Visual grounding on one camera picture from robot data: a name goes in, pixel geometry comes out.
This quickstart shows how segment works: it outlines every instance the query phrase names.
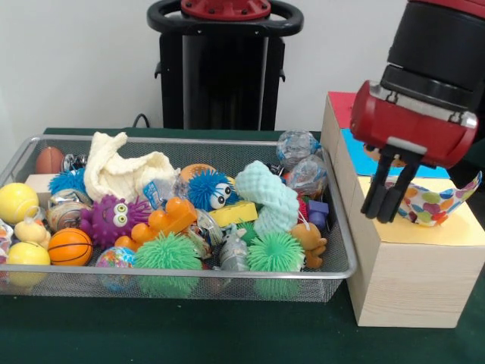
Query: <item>purple block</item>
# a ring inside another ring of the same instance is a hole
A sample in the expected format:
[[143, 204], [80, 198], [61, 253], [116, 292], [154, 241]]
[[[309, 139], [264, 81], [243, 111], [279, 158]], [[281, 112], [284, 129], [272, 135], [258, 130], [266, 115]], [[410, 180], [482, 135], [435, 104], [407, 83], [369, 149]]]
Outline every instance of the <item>purple block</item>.
[[328, 216], [328, 204], [325, 202], [308, 202], [308, 221], [314, 224], [319, 230], [325, 229]]

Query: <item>wire mesh bin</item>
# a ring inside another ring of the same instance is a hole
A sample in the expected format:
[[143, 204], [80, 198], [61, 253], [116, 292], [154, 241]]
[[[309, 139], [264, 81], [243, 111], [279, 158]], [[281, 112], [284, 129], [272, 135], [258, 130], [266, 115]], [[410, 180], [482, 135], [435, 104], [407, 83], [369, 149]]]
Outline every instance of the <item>wire mesh bin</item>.
[[[88, 154], [90, 145], [90, 136], [31, 138], [24, 142], [0, 175], [0, 186], [24, 182], [35, 173], [36, 158], [48, 146], [57, 147], [65, 153]], [[119, 153], [124, 158], [132, 158], [153, 151], [163, 152], [175, 168], [204, 162], [234, 177], [256, 159], [278, 162], [275, 142], [129, 138]], [[326, 151], [324, 158], [329, 158]], [[100, 252], [95, 252], [86, 267], [0, 265], [0, 294], [327, 302], [342, 279], [350, 277], [356, 269], [352, 237], [331, 163], [327, 163], [327, 168], [325, 196], [330, 204], [330, 215], [325, 237], [328, 244], [323, 255], [324, 264], [319, 270], [241, 272], [96, 268], [94, 265]], [[114, 280], [123, 281], [123, 290], [108, 289], [110, 281]], [[14, 281], [32, 284], [15, 285]], [[187, 293], [168, 288], [174, 286], [191, 289]]]

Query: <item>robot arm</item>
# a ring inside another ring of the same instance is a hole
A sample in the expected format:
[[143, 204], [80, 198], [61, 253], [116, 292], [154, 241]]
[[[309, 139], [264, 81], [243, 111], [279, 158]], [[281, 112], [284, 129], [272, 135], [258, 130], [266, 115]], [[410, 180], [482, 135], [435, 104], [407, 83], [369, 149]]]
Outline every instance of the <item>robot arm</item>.
[[[366, 81], [352, 109], [357, 140], [380, 150], [362, 213], [393, 221], [421, 164], [451, 168], [478, 129], [472, 110], [485, 81], [485, 0], [409, 0], [380, 83]], [[398, 156], [394, 187], [384, 184]]]

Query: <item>white cloth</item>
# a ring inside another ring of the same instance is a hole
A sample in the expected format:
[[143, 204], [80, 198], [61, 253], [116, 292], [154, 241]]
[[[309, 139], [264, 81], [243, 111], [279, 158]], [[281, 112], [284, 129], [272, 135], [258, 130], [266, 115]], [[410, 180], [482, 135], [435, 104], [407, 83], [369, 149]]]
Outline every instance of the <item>white cloth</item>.
[[114, 195], [134, 202], [138, 196], [143, 196], [143, 187], [152, 180], [169, 180], [177, 176], [177, 171], [162, 152], [122, 158], [117, 151], [127, 139], [126, 133], [111, 137], [97, 132], [92, 137], [84, 184], [93, 201], [100, 202], [103, 196]]

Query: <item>black cable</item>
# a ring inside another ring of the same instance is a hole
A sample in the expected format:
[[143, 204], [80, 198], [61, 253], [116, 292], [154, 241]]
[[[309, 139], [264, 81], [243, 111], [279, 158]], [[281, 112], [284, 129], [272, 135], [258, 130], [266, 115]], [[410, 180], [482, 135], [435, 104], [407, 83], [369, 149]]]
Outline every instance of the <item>black cable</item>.
[[135, 118], [135, 121], [133, 122], [133, 126], [132, 127], [136, 127], [136, 125], [138, 125], [138, 120], [139, 119], [143, 119], [145, 121], [146, 127], [150, 127], [149, 119], [146, 117], [145, 114], [138, 114], [138, 116], [136, 116], [136, 118]]

